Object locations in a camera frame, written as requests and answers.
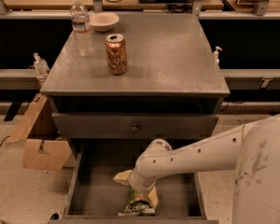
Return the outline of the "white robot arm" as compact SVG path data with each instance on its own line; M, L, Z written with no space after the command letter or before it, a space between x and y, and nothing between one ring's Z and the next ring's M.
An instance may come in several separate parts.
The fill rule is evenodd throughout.
M236 171L232 224L280 224L280 114L178 149L155 139L134 168L117 173L114 181L131 187L137 200L155 208L159 179L232 169Z

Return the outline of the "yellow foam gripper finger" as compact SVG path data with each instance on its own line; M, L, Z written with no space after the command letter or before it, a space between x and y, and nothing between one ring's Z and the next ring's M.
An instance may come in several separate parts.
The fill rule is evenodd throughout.
M119 172L113 177L113 181L116 183L119 183L121 185L128 185L129 184L128 179L129 179L131 172L132 172L131 170Z
M156 188L153 188L147 195L147 202L152 208L156 208L159 203L158 192Z

